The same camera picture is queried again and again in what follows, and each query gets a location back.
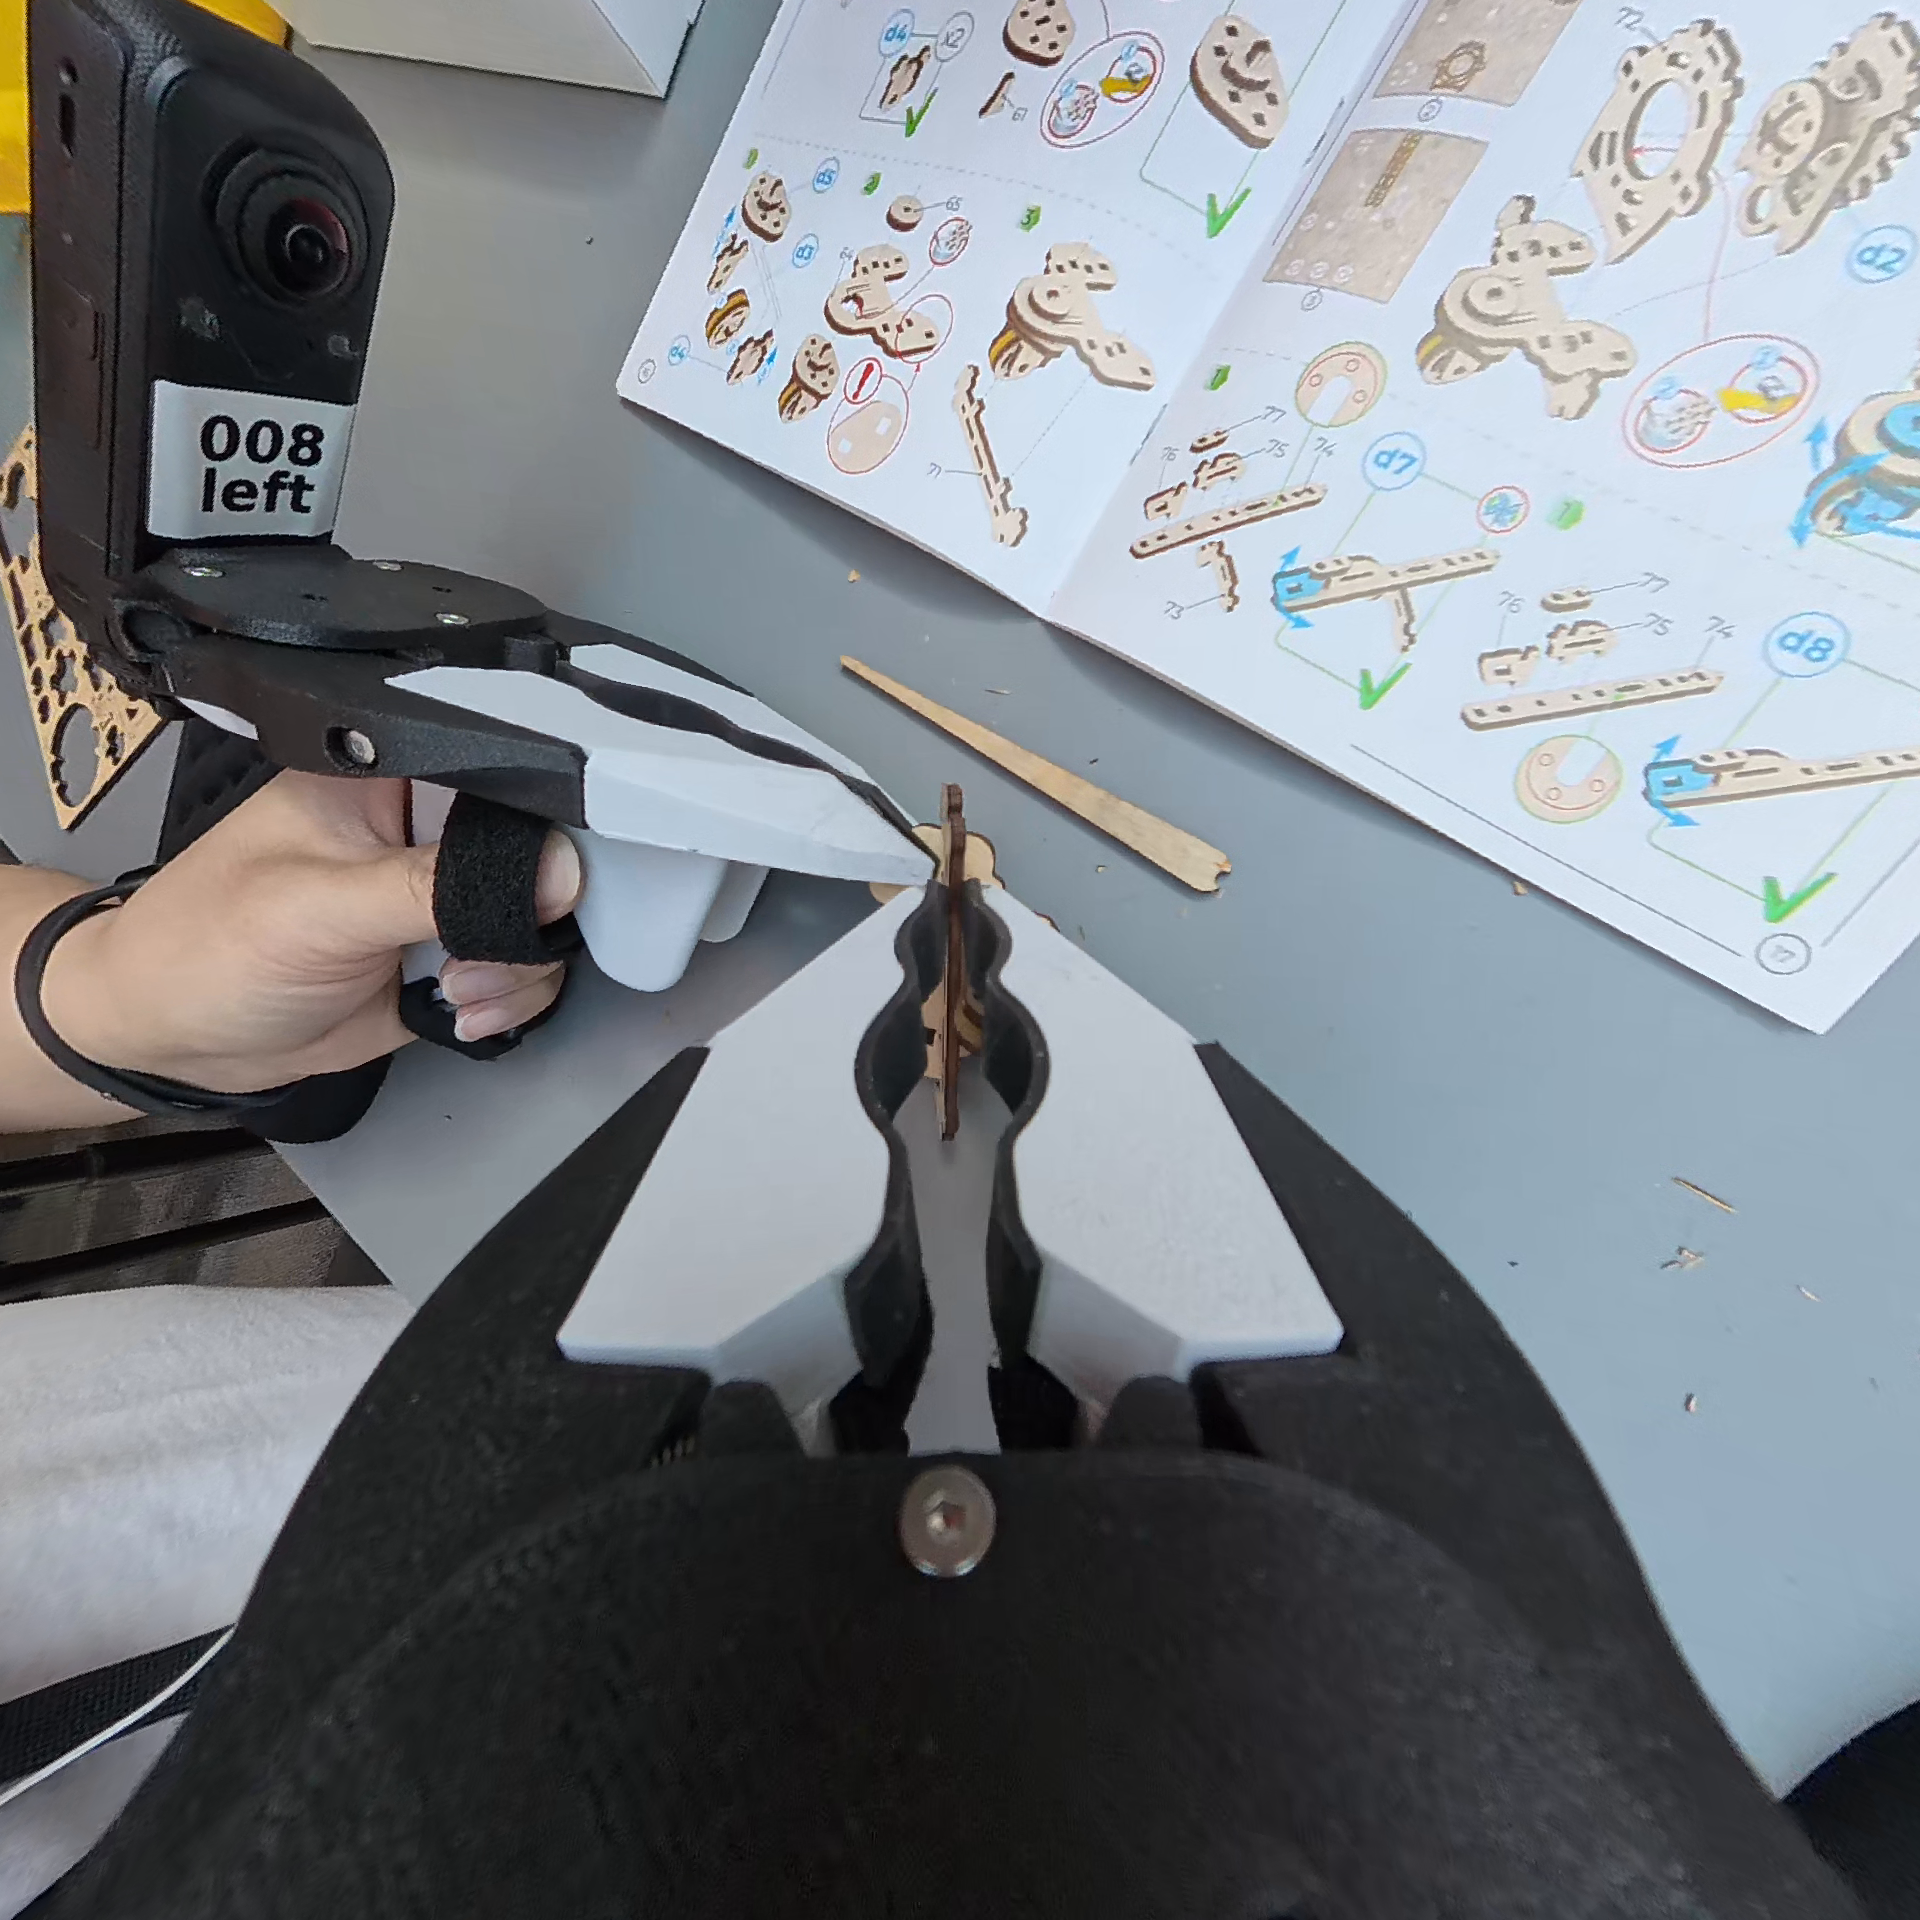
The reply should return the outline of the white cardboard box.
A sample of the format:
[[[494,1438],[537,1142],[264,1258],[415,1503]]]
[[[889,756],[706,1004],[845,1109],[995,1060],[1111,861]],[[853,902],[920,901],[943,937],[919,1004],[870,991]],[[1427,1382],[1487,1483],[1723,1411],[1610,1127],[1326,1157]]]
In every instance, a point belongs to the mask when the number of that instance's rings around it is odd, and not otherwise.
[[[330,53],[662,99],[702,3],[274,3]]]

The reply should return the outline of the tapered wooden stick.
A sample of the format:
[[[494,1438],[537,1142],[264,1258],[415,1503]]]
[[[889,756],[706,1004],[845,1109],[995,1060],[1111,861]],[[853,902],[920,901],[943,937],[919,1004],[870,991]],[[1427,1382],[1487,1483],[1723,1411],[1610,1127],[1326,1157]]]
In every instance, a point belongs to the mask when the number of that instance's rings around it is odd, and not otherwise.
[[[838,665],[854,681],[865,684],[878,695],[917,716],[953,742],[1017,780],[1054,806],[1074,815],[1081,826],[1111,839],[1115,846],[1137,854],[1145,865],[1159,869],[1163,875],[1192,890],[1194,894],[1213,897],[1222,878],[1232,873],[1232,860],[1213,847],[1208,842],[1186,831],[1139,805],[1121,799],[1090,780],[1070,772],[1059,764],[1043,758],[1011,739],[963,717],[927,695],[890,678],[878,667],[853,655],[840,655]]]

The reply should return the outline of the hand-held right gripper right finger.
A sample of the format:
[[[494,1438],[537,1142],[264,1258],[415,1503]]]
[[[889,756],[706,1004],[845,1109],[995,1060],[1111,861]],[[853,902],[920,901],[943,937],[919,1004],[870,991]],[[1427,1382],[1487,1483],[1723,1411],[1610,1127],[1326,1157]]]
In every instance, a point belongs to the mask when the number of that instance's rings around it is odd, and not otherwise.
[[[1066,1450],[1137,1378],[1321,1357],[1344,1326],[1202,1046],[1010,894],[969,890],[992,1174],[990,1402],[1005,1450]]]

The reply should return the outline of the wooden part with wheel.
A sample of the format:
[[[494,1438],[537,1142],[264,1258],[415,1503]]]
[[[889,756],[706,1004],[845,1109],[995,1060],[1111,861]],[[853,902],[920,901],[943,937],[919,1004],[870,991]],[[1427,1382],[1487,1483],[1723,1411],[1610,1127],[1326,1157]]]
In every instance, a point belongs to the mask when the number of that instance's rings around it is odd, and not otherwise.
[[[927,853],[934,854],[939,867],[939,878],[946,878],[946,842],[943,827],[936,823],[919,823],[914,826],[914,837],[923,844]],[[1001,878],[995,873],[995,851],[985,834],[969,831],[967,834],[967,878],[981,881],[985,887],[1001,887]],[[931,1081],[936,1087],[946,1086],[946,1042],[947,1035],[955,1035],[955,1060],[961,1063],[963,1059],[978,1055],[982,1049],[982,1014],[978,1010],[975,998],[967,998],[960,1009],[958,1023],[946,1019],[946,985],[936,983],[931,995],[923,1002],[923,1029],[927,1039],[927,1068],[926,1078]]]

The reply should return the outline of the open assembly instruction booklet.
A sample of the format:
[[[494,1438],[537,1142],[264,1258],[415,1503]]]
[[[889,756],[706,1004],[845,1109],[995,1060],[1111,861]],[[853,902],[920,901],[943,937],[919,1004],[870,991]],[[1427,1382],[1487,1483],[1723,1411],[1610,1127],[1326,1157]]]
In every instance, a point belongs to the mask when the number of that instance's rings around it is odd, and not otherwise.
[[[616,391],[1826,1033],[1915,116],[1915,5],[781,5]]]

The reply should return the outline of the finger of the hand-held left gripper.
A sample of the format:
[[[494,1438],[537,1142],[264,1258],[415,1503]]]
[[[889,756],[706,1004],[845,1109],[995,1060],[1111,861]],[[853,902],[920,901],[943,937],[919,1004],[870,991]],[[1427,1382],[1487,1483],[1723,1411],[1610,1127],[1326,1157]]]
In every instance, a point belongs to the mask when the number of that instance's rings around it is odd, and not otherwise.
[[[927,847],[809,749],[750,746],[717,714],[642,717],[520,669],[429,665],[387,681],[415,770],[547,826],[834,881],[923,885]]]
[[[600,709],[635,723],[710,735],[759,762],[829,775],[901,834],[914,829],[853,758],[743,687],[607,639],[568,647],[561,681]]]

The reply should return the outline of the person's left hand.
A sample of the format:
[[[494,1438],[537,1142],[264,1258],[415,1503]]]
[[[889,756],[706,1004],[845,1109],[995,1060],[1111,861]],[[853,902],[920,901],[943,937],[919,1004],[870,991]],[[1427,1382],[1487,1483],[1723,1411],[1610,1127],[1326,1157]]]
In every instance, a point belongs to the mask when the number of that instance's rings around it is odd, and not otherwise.
[[[402,955],[435,931],[413,789],[282,772],[123,902],[61,933],[39,980],[81,1060],[239,1095],[411,1042]]]

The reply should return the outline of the person's white shirt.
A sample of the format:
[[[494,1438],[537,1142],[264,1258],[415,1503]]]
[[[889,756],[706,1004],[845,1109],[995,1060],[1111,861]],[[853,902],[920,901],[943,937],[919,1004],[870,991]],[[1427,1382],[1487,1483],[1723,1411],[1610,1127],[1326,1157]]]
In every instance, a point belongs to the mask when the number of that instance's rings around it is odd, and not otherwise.
[[[247,1607],[346,1406],[411,1318],[391,1286],[135,1286],[2,1309],[2,1698],[80,1683],[3,1734],[2,1916],[109,1831],[185,1724],[45,1767],[151,1701]]]

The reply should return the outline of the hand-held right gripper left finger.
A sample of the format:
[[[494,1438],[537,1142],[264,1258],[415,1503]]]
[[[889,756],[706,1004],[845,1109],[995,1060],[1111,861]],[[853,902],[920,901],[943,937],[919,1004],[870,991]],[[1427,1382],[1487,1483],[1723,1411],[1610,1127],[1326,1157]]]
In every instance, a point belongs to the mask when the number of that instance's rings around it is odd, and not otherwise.
[[[768,1385],[831,1450],[905,1451],[930,1305],[905,1141],[946,890],[905,890],[699,1052],[560,1327],[579,1363]]]

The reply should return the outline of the black wristband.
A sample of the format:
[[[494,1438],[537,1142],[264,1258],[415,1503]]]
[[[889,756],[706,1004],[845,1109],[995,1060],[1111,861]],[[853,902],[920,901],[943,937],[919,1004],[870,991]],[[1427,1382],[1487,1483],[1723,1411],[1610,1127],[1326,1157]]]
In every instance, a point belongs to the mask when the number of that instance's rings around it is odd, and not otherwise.
[[[53,902],[22,931],[11,969],[15,1022],[25,1042],[48,1063],[49,1071],[87,1090],[121,1118],[211,1118],[256,1125],[256,1114],[271,1114],[303,1097],[305,1077],[277,1087],[211,1090],[197,1087],[154,1071],[117,1069],[72,1046],[42,1005],[42,985],[58,941],[83,923],[125,906],[154,873],[158,865],[129,869],[109,883],[87,887]]]

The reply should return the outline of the laser-cut plywood offcut sheet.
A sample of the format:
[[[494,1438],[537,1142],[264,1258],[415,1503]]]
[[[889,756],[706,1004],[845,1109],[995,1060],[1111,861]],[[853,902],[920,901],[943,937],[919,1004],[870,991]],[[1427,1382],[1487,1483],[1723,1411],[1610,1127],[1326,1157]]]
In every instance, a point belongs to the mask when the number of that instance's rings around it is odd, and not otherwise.
[[[45,582],[32,423],[21,428],[2,466],[2,602],[45,793],[58,829],[72,831],[167,723],[119,685]]]

